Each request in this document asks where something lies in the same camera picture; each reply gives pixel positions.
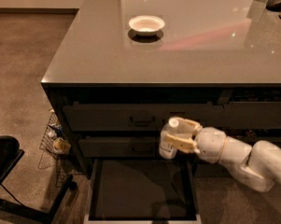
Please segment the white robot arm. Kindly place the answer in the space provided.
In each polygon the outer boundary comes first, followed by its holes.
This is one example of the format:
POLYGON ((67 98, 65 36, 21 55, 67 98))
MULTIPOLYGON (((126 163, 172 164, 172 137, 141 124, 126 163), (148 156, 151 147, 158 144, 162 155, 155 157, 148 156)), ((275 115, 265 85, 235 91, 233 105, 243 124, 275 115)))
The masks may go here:
POLYGON ((233 178, 258 192, 281 185, 281 148, 268 141, 249 145, 214 127, 172 117, 162 128, 159 152, 171 160, 178 151, 223 166, 233 178))

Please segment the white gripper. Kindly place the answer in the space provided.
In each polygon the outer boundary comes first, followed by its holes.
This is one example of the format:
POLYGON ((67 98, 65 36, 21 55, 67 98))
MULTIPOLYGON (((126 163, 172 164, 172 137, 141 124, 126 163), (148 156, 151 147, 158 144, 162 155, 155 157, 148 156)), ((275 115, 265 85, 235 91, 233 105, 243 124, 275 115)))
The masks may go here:
POLYGON ((167 134, 164 141, 170 146, 175 147, 183 153, 199 153, 198 157, 209 163, 218 162, 221 151, 223 149, 227 135, 213 127, 203 126, 191 119, 177 118, 178 134, 195 136, 195 141, 192 138, 182 138, 175 135, 167 134))

